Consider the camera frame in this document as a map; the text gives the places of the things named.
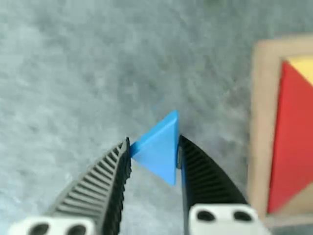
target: red triangle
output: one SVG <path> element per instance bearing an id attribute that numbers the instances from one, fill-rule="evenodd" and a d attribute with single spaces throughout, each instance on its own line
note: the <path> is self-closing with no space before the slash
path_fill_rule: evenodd
<path id="1" fill-rule="evenodd" d="M 282 69 L 269 213 L 313 181 L 313 87 L 288 62 Z"/>

